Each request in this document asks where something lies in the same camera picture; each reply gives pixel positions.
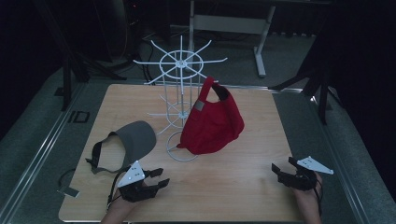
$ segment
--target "wooden table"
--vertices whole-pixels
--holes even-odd
[[[175,89],[167,88],[169,99]],[[168,137],[179,130],[173,127],[159,134],[156,147],[139,162],[143,169],[163,168],[163,175],[153,182],[170,178],[169,185],[160,189],[156,198],[137,203],[128,221],[301,220],[291,190],[278,183],[271,171],[271,163],[275,163],[282,171],[294,173],[288,164],[290,148],[271,92],[237,88],[230,88],[230,92],[246,124],[239,138],[217,153],[182,162],[166,151]],[[145,120],[160,132],[168,121],[149,113],[165,113],[160,97],[163,93],[164,86],[109,86],[70,184],[80,194],[64,198],[61,220],[99,221],[104,216],[114,175],[94,175],[85,158],[91,157],[96,142],[128,123]],[[124,149],[117,139],[103,146],[99,166],[120,167]]]

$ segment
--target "cable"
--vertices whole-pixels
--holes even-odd
[[[320,189],[321,189],[321,194],[320,194],[320,196],[319,196],[319,194],[318,194],[317,188],[314,188],[314,192],[315,192],[315,194],[317,195],[317,198],[318,198],[318,211],[319,211],[319,215],[321,216],[321,213],[322,213],[322,210],[321,210],[321,200],[322,200],[322,198],[323,198],[323,186],[322,186],[322,184],[320,183],[320,181],[318,181],[318,183],[320,184]]]
[[[116,177],[114,178],[113,185],[111,186],[110,194],[108,195],[108,198],[107,198],[107,210],[108,210],[108,208],[110,207],[110,205],[111,205],[114,201],[116,201],[116,200],[121,196],[121,195],[119,195],[117,198],[113,199],[114,188],[116,187],[116,183],[117,183],[117,180],[119,179],[119,176],[120,176],[122,173],[127,172],[127,171],[129,170],[130,167],[131,167],[131,166],[127,166],[127,167],[125,167],[124,169],[122,169],[121,171],[119,171],[119,172],[117,173]]]
[[[64,172],[64,173],[61,175],[61,177],[59,177],[59,179],[58,179],[58,186],[59,186],[59,187],[62,187],[62,186],[63,186],[62,181],[63,181],[64,177],[65,177],[66,175],[68,175],[69,173],[72,173],[72,172],[75,172],[75,171],[76,171],[76,168],[73,168],[73,169],[70,169],[70,170]]]
[[[147,60],[147,62],[149,62],[151,60],[152,54],[154,52],[154,47],[152,47],[152,45],[147,40],[142,39],[142,43],[144,43],[150,47],[150,54],[149,54],[148,60]],[[140,54],[138,54],[137,58],[139,59],[139,61],[143,61]],[[151,74],[149,72],[149,65],[148,64],[147,65],[139,64],[139,65],[137,67],[143,71],[143,76],[145,77],[146,81],[150,82],[153,78],[151,77]]]

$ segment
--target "human hand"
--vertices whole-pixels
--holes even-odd
[[[125,201],[120,196],[120,190],[117,189],[116,193],[113,196],[113,202],[107,210],[107,213],[103,217],[101,224],[120,224],[125,218],[137,207],[139,203],[130,203]]]
[[[315,187],[317,193],[321,195],[322,191],[322,178],[318,173],[318,183]],[[321,224],[320,213],[319,213],[319,198],[313,189],[311,190],[299,190],[291,188],[296,197],[298,207],[303,215],[304,222],[306,224]]]

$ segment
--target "gray fabric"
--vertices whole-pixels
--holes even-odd
[[[116,171],[107,170],[105,167],[95,167],[99,163],[100,153],[102,148],[102,143],[107,141],[109,136],[118,136],[125,148],[125,157],[120,169]],[[92,153],[92,159],[95,161],[92,166],[92,172],[96,175],[99,172],[107,171],[110,173],[118,173],[125,167],[128,167],[135,161],[138,161],[148,155],[152,149],[154,149],[157,143],[157,137],[151,126],[143,121],[135,121],[133,123],[127,124],[122,128],[111,132],[108,137],[98,142],[98,150]]]
[[[123,126],[116,131],[116,134],[125,147],[125,158],[122,167],[148,155],[157,143],[155,132],[143,120]]]

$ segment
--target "white wire rack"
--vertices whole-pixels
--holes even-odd
[[[192,79],[194,77],[198,77],[199,78],[198,83],[201,83],[200,78],[201,77],[206,78],[206,76],[202,72],[204,69],[204,65],[206,63],[222,63],[227,60],[227,58],[224,58],[222,60],[204,61],[198,53],[206,49],[210,45],[210,43],[211,41],[209,41],[199,50],[193,52],[187,49],[183,49],[183,36],[181,35],[180,49],[167,52],[164,49],[157,46],[153,41],[151,41],[151,44],[155,48],[157,48],[158,50],[164,53],[160,61],[155,63],[155,62],[138,62],[134,60],[135,63],[139,63],[139,64],[158,65],[162,72],[160,76],[152,79],[150,82],[147,82],[145,84],[150,85],[162,79],[164,86],[164,96],[160,96],[160,97],[165,101],[166,113],[150,114],[150,115],[164,116],[166,117],[169,123],[163,130],[161,130],[157,134],[161,134],[171,127],[177,128],[177,131],[169,136],[166,146],[169,155],[177,161],[191,161],[196,158],[196,156],[193,156],[192,158],[188,158],[188,159],[178,158],[171,153],[172,150],[177,148],[176,145],[170,146],[171,139],[182,132],[180,129],[183,129],[184,123],[187,117],[189,116],[192,105],[195,101],[195,99],[192,99]],[[177,89],[176,91],[177,96],[175,98],[176,99],[175,102],[170,102],[171,97],[168,95],[167,88],[169,88],[170,86],[169,80],[172,80],[173,86],[175,86],[175,88]],[[189,91],[190,99],[188,100],[185,99],[186,90]]]

